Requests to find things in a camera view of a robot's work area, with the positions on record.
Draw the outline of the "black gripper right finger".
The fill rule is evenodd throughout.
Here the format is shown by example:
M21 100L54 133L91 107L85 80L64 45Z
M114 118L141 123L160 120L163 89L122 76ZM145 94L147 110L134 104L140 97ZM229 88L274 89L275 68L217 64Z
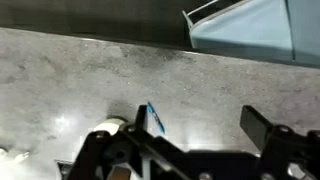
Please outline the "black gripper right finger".
M244 105L241 111L240 127L254 145L259 150L262 150L267 134L273 128L273 124L254 107Z

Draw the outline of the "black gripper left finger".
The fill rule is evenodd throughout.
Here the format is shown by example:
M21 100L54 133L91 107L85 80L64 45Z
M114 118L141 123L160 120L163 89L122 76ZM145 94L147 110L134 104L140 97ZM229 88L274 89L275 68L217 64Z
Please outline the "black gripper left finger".
M142 130L146 128L147 121L147 106L140 105L137 111L135 126L137 130Z

